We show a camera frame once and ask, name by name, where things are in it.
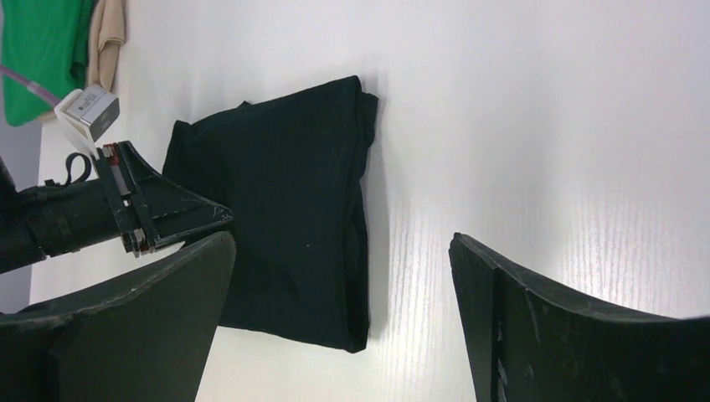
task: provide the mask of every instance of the beige cloth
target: beige cloth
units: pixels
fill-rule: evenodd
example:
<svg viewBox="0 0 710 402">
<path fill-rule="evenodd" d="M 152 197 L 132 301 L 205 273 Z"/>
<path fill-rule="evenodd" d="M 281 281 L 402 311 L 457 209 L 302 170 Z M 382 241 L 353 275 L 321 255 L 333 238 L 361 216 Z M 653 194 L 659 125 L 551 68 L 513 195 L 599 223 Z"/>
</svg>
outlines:
<svg viewBox="0 0 710 402">
<path fill-rule="evenodd" d="M 100 85 L 113 89 L 116 65 L 121 46 L 126 42 L 124 0 L 98 0 L 91 15 L 89 31 L 89 66 L 86 68 L 86 86 Z M 41 122 L 54 119 L 54 111 L 43 113 Z"/>
</svg>

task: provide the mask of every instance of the black t-shirt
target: black t-shirt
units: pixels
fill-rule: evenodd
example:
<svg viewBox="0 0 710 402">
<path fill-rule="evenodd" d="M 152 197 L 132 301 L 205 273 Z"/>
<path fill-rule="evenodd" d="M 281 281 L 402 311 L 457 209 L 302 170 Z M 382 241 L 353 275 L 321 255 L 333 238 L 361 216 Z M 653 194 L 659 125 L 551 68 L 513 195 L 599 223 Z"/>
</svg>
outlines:
<svg viewBox="0 0 710 402">
<path fill-rule="evenodd" d="M 377 105 L 353 76 L 176 121 L 164 176 L 234 213 L 237 255 L 220 325 L 365 349 L 360 178 Z"/>
</svg>

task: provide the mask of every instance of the cable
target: cable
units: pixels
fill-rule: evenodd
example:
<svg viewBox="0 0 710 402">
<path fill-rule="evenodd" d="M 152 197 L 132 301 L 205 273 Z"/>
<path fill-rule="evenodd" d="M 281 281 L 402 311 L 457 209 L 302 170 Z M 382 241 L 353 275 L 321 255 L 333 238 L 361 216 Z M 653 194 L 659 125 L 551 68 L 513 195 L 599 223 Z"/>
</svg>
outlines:
<svg viewBox="0 0 710 402">
<path fill-rule="evenodd" d="M 28 91 L 32 92 L 36 96 L 38 96 L 42 101 L 47 102 L 52 108 L 54 109 L 55 106 L 59 104 L 61 101 L 60 98 L 55 96 L 53 93 L 49 92 L 46 88 L 41 86 L 40 84 L 30 81 L 27 78 L 23 77 L 21 74 L 19 74 L 16 71 L 13 71 L 9 69 L 8 67 L 5 67 L 4 65 L 0 64 L 0 73 L 3 73 L 7 75 L 8 77 L 12 78 L 13 80 L 16 80 L 19 84 L 27 88 Z"/>
</svg>

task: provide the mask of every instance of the black fabric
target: black fabric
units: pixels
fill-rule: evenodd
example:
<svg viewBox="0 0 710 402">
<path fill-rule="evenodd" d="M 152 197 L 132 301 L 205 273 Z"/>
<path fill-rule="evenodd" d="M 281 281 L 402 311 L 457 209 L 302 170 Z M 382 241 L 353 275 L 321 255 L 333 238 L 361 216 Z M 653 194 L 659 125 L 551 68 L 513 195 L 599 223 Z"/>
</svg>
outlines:
<svg viewBox="0 0 710 402">
<path fill-rule="evenodd" d="M 377 105 L 353 76 L 175 123 L 163 174 L 234 212 L 237 256 L 220 325 L 365 349 L 360 178 Z"/>
</svg>

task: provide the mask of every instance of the green cloth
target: green cloth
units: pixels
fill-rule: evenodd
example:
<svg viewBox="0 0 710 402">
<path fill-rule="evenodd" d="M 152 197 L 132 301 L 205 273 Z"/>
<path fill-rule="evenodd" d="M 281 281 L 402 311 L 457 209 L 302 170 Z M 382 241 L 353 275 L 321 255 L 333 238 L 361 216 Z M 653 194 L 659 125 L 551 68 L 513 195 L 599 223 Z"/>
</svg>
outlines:
<svg viewBox="0 0 710 402">
<path fill-rule="evenodd" d="M 2 62 L 58 96 L 84 88 L 94 0 L 2 0 Z M 51 110 L 27 89 L 3 77 L 5 116 L 21 126 Z"/>
</svg>

